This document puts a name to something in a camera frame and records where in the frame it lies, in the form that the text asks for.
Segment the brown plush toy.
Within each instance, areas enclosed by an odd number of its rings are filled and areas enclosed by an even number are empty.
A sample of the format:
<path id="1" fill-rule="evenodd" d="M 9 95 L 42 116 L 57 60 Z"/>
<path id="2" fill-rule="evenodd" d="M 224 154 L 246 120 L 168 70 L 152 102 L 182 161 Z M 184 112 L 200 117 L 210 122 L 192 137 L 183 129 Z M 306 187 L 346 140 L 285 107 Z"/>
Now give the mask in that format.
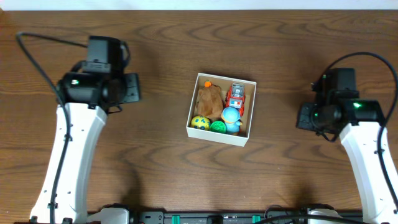
<path id="1" fill-rule="evenodd" d="M 221 88 L 206 80 L 204 88 L 198 91 L 197 113 L 208 119 L 219 119 L 223 110 Z"/>

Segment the yellow letter ball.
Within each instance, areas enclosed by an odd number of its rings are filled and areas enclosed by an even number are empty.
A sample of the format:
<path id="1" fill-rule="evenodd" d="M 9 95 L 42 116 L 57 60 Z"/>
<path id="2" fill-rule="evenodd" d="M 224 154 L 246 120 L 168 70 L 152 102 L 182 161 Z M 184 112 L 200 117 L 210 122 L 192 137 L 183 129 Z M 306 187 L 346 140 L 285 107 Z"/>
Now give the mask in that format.
<path id="1" fill-rule="evenodd" d="M 194 116 L 190 122 L 190 127 L 208 131 L 211 126 L 211 121 L 202 115 Z"/>

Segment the red toy truck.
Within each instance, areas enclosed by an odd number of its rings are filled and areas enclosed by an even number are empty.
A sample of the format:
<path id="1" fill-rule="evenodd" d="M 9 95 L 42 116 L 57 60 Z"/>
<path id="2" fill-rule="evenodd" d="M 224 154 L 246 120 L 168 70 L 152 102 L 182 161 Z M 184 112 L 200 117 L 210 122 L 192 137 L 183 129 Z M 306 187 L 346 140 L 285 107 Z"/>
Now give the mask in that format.
<path id="1" fill-rule="evenodd" d="M 244 85 L 232 83 L 226 94 L 226 107 L 236 108 L 240 116 L 242 116 L 244 113 L 245 99 Z"/>

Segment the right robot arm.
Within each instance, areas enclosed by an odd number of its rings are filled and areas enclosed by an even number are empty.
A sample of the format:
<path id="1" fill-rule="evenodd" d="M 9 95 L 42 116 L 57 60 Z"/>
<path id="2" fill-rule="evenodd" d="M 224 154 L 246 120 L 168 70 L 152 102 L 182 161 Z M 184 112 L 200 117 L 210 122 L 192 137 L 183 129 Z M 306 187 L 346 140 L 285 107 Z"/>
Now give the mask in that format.
<path id="1" fill-rule="evenodd" d="M 397 207 L 385 176 L 397 189 L 397 171 L 389 151 L 385 118 L 376 100 L 362 100 L 355 70 L 328 69 L 312 85 L 312 103 L 298 112 L 296 127 L 339 139 L 351 163 L 366 223 L 396 223 Z"/>

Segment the orange duck toy blue hat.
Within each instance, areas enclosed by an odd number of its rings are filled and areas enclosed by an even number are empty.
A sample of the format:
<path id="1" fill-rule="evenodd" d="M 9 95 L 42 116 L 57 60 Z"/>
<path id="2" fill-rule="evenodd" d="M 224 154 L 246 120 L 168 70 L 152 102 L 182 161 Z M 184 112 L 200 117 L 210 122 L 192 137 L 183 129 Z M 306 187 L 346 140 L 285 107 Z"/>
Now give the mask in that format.
<path id="1" fill-rule="evenodd" d="M 221 114 L 221 119 L 225 123 L 227 134 L 237 135 L 240 132 L 240 126 L 243 122 L 241 121 L 241 115 L 236 108 L 225 108 Z"/>

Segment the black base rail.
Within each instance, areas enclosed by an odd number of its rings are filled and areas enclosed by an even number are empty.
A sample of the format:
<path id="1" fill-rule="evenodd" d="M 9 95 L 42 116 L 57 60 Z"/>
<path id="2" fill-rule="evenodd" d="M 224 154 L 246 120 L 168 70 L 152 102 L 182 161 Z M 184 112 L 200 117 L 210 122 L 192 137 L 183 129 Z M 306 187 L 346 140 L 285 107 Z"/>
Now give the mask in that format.
<path id="1" fill-rule="evenodd" d="M 260 212 L 167 212 L 165 210 L 135 211 L 112 204 L 88 215 L 87 223 L 126 224 L 244 224 L 244 223 L 378 223 L 359 210 L 335 210 L 326 204 L 311 204 L 301 208 L 271 205 Z"/>

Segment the white cardboard box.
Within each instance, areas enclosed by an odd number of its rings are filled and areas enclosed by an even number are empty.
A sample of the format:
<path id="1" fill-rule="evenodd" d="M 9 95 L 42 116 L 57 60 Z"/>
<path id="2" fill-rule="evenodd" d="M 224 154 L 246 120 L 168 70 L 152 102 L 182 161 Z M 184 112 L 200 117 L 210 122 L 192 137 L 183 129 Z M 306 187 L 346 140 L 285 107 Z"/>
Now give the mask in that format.
<path id="1" fill-rule="evenodd" d="M 212 84 L 221 87 L 221 96 L 223 99 L 226 98 L 227 89 L 233 84 L 243 84 L 244 85 L 244 92 L 245 92 L 245 103 L 244 103 L 244 113 L 243 113 L 243 126 L 240 129 L 240 132 L 237 136 L 233 136 L 230 134 L 221 134 L 221 133 L 214 133 L 211 131 L 205 131 L 200 129 L 195 129 L 190 127 L 190 122 L 192 118 L 197 115 L 197 99 L 198 99 L 198 92 L 201 88 L 205 86 L 205 81 L 209 80 Z M 197 75 L 197 79 L 195 82 L 195 87 L 193 90 L 192 100 L 190 103 L 190 109 L 188 113 L 187 119 L 187 134 L 188 137 L 203 139 L 207 141 L 214 141 L 220 142 L 225 144 L 230 144 L 234 146 L 245 146 L 249 137 L 250 137 L 250 130 L 251 130 L 251 123 L 252 123 L 252 115 L 254 110 L 254 102 L 256 97 L 256 87 L 257 83 L 237 78 L 230 78 L 230 77 L 222 77 L 217 75 L 211 75 L 206 73 L 199 73 Z"/>

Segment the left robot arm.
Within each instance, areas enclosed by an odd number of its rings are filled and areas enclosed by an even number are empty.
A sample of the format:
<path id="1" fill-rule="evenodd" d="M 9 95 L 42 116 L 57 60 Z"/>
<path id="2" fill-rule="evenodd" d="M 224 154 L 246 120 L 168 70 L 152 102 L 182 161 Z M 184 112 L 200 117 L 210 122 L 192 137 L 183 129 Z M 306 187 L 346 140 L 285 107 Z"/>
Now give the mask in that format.
<path id="1" fill-rule="evenodd" d="M 56 85 L 57 129 L 49 166 L 29 223 L 129 223 L 124 205 L 107 205 L 89 213 L 88 181 L 95 147 L 107 118 L 140 99 L 136 73 L 125 73 L 128 44 L 91 36 L 86 59 L 77 62 Z"/>

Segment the green plastic wheel toy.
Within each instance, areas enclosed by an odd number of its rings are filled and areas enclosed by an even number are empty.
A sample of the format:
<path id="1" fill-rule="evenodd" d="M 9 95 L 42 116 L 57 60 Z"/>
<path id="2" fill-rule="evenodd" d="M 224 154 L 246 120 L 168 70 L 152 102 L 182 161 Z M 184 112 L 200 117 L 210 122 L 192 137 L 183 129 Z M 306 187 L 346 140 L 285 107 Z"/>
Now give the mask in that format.
<path id="1" fill-rule="evenodd" d="M 210 131 L 214 132 L 214 133 L 226 134 L 227 129 L 226 129 L 226 125 L 223 121 L 214 121 L 210 125 Z"/>

